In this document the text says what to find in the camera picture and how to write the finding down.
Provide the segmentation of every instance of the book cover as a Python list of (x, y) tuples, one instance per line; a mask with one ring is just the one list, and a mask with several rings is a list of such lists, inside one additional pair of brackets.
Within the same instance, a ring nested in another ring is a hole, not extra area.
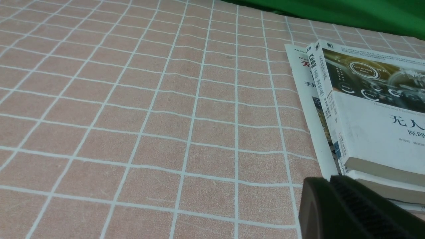
[(344, 165), (425, 186), (425, 62), (324, 40), (307, 51)]
[[(400, 188), (407, 191), (413, 190), (414, 192), (425, 191), (425, 189), (415, 187), (414, 185), (403, 185), (398, 182), (349, 170), (342, 164), (341, 159), (338, 160), (330, 138), (329, 129), (326, 125), (325, 113), (323, 112), (322, 105), (318, 98), (319, 95), (316, 89), (316, 84), (313, 80), (310, 64), (307, 59), (306, 49), (290, 44), (286, 44), (285, 49), (306, 118), (306, 123), (312, 137), (314, 150), (316, 152), (322, 176), (325, 179), (329, 179), (331, 175), (347, 175), (353, 179), (359, 180), (363, 184), (369, 183), (368, 186), (374, 187), (375, 185), (378, 185), (379, 191), (382, 191), (382, 185), (384, 190), (388, 187), (393, 187), (394, 191), (397, 191)], [(388, 197), (388, 195), (393, 196), (393, 193), (388, 193), (386, 197), (397, 198)], [(396, 205), (409, 211), (425, 211), (425, 207), (418, 204), (402, 203), (400, 199), (392, 199), (392, 201)]]

